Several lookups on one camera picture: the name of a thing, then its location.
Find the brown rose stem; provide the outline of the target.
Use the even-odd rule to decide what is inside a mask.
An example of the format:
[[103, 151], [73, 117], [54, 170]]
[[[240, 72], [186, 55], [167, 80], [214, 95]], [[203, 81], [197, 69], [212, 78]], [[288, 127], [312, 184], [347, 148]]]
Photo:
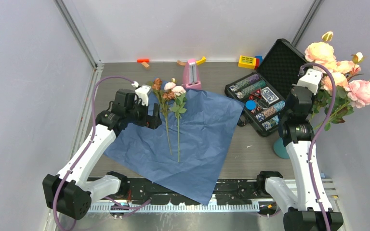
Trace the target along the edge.
[[162, 83], [163, 82], [160, 78], [156, 78], [152, 82], [152, 90], [159, 102], [160, 111], [164, 116], [168, 147], [170, 154], [172, 154], [168, 128], [168, 112], [169, 112], [169, 102], [175, 99], [175, 93], [172, 91], [172, 89], [176, 87], [176, 83], [172, 81], [166, 83], [164, 86], [162, 86]]

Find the pale pink double rose stem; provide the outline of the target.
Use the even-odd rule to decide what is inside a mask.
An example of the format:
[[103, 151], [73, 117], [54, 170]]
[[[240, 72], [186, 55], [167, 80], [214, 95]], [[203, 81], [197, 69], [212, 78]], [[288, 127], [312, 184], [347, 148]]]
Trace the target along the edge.
[[178, 147], [178, 162], [181, 158], [181, 147], [180, 147], [180, 120], [182, 119], [182, 114], [184, 114], [187, 109], [185, 108], [186, 103], [186, 90], [183, 86], [177, 85], [175, 78], [172, 78], [170, 82], [164, 85], [164, 93], [162, 98], [166, 104], [167, 112], [172, 112], [177, 121], [177, 147]]

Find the dark blue wrapping paper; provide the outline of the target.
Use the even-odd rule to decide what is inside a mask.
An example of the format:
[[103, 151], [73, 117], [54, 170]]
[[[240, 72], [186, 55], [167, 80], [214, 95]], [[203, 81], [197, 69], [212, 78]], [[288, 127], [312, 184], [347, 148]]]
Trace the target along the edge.
[[186, 93], [185, 113], [157, 129], [129, 124], [105, 155], [144, 178], [208, 204], [244, 105], [204, 90]]

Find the large pink peony stem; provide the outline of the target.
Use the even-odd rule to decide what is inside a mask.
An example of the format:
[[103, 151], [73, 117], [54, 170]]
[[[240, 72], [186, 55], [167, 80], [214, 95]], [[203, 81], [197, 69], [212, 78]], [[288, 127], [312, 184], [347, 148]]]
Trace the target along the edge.
[[[348, 81], [352, 77], [342, 73], [332, 73], [332, 76], [336, 84], [336, 98], [332, 105], [330, 118], [324, 127], [326, 131], [332, 124], [344, 123], [344, 116], [352, 114], [356, 108], [370, 105], [370, 80]], [[326, 74], [323, 75], [319, 86], [311, 119], [321, 111], [327, 113], [331, 105], [332, 84]]]

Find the peach rose bud stem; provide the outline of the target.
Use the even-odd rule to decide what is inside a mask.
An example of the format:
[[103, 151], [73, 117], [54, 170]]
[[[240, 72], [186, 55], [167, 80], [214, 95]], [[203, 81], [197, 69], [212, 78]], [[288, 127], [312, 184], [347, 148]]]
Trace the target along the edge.
[[357, 52], [352, 55], [351, 61], [337, 61], [337, 67], [332, 73], [335, 85], [345, 88], [348, 85], [348, 80], [360, 73], [361, 67], [359, 64], [363, 62], [363, 60], [363, 53]]

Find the pink rose stem with bud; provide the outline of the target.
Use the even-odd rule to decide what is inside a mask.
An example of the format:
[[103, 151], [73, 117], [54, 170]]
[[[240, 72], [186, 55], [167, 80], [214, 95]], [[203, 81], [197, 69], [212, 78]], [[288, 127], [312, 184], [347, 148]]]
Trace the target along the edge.
[[332, 31], [325, 32], [321, 36], [320, 42], [311, 43], [304, 51], [304, 57], [307, 61], [322, 65], [330, 73], [333, 73], [337, 67], [334, 48], [328, 43], [332, 40], [333, 35]]

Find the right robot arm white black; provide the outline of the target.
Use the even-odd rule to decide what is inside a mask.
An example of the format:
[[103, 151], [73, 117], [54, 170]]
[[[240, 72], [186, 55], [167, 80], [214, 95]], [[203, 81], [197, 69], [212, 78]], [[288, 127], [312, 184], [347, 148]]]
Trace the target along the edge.
[[278, 132], [292, 163], [296, 190], [294, 193], [279, 172], [261, 171], [257, 176], [256, 192], [261, 197], [271, 196], [283, 214], [286, 231], [338, 231], [344, 219], [335, 212], [325, 193], [317, 164], [315, 142], [321, 133], [314, 132], [308, 120], [323, 74], [332, 83], [332, 103], [336, 86], [332, 74], [322, 65], [314, 70], [314, 63], [299, 69], [299, 80], [287, 98], [279, 117]]

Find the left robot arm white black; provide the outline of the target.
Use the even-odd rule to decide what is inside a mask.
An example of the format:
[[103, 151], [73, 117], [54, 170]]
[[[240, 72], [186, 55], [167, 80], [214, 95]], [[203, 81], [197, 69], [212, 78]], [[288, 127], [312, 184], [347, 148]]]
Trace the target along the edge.
[[88, 177], [108, 146], [129, 124], [150, 129], [162, 124], [157, 103], [153, 114], [148, 113], [151, 86], [139, 86], [137, 82], [132, 86], [135, 90], [116, 92], [109, 108], [95, 117], [91, 135], [72, 159], [55, 176], [48, 174], [43, 179], [46, 204], [54, 212], [80, 220], [92, 203], [110, 195], [117, 199], [128, 195], [128, 179], [122, 174], [110, 171], [95, 181], [88, 181]]

